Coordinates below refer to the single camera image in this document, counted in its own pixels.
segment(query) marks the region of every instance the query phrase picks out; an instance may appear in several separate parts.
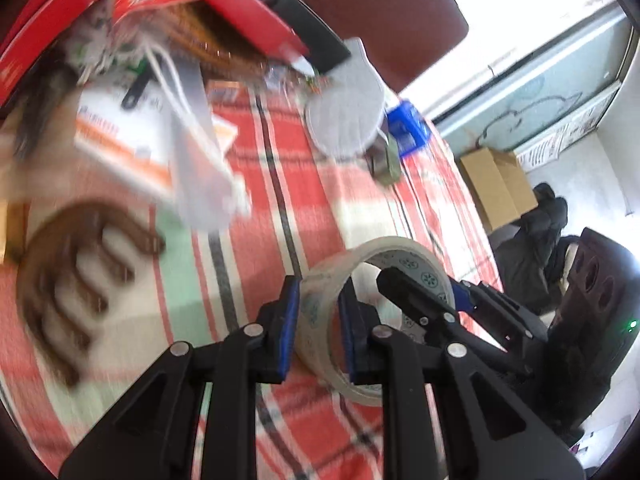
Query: roll of tape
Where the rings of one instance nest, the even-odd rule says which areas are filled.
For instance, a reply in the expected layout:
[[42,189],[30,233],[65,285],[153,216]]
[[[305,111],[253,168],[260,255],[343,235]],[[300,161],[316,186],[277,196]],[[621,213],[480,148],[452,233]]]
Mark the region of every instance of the roll of tape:
[[[382,405],[382,391],[377,384],[354,386],[348,375],[340,370],[332,357],[330,331],[337,309],[338,294],[354,274],[356,268],[368,263],[378,269],[396,267],[407,276],[423,284],[434,294],[454,305],[453,291],[446,272],[436,257],[425,247],[395,236],[376,238],[356,248],[335,254],[309,271],[300,285],[300,314],[296,330],[296,352],[305,364],[320,378],[326,380],[348,399],[367,406]],[[354,275],[354,287],[361,301],[377,291],[375,275],[359,272]],[[401,326],[397,326],[414,340],[422,340],[424,330],[406,316],[396,311]]]

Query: plastic bag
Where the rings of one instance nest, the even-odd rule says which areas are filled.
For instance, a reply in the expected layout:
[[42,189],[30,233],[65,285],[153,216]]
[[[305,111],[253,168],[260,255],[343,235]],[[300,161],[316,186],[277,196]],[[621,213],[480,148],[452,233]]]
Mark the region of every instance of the plastic bag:
[[[174,113],[170,153],[178,214],[193,228],[207,231],[225,228],[236,214],[250,213],[244,181],[233,175],[222,159],[212,130],[200,66],[186,59],[177,59],[175,65],[184,95],[203,133],[200,137],[194,135],[194,125],[185,124]],[[168,81],[172,80],[168,67],[163,73]],[[175,84],[171,87],[178,92]]]

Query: screw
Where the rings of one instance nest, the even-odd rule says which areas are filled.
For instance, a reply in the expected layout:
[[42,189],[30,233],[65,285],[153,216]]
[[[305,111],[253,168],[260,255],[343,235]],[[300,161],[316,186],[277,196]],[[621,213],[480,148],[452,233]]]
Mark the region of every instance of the screw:
[[189,344],[184,341],[177,341],[171,345],[169,351],[176,357],[182,357],[189,351]]
[[386,339],[387,337],[391,337],[393,330],[387,325],[377,325],[373,327],[372,333],[379,339]]
[[258,337],[262,332],[264,332],[264,329],[258,323],[251,323],[244,327],[244,333],[249,337]]
[[461,358],[466,355],[466,346],[460,343],[451,343],[447,346],[447,352],[451,357]]

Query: orange label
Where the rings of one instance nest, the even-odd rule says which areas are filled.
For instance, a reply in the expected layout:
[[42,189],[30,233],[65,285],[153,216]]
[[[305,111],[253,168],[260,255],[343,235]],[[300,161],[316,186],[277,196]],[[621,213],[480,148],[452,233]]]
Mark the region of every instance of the orange label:
[[137,158],[127,146],[81,118],[76,118],[76,134],[93,144],[97,144],[103,151],[117,156],[125,166],[128,166],[135,173],[141,173],[167,188],[172,187],[171,172],[168,167],[152,160]]

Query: striped tablecloth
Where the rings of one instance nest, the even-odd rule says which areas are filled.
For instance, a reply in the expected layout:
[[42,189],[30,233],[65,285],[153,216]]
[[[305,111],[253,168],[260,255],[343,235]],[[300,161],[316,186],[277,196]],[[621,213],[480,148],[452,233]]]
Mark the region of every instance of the striped tablecloth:
[[[363,161],[335,162],[316,152],[295,108],[251,94],[216,112],[239,126],[228,160],[244,175],[253,202],[251,217],[227,231],[191,232],[170,213],[88,174],[79,174],[73,197],[33,203],[30,233],[65,201],[98,196],[126,204],[167,240],[159,260],[130,255],[134,284],[102,284],[110,311],[89,321],[96,341],[74,391],[53,379],[24,335],[15,271],[0,270],[0,396],[54,473],[171,342],[221,340],[277,297],[286,274],[304,276],[344,248],[384,235],[410,237],[433,251],[449,275],[500,286],[475,206],[437,134],[427,150],[404,161],[401,183],[383,189]],[[260,387],[256,417],[260,479],[381,477],[381,410],[345,400],[297,359],[283,385]]]

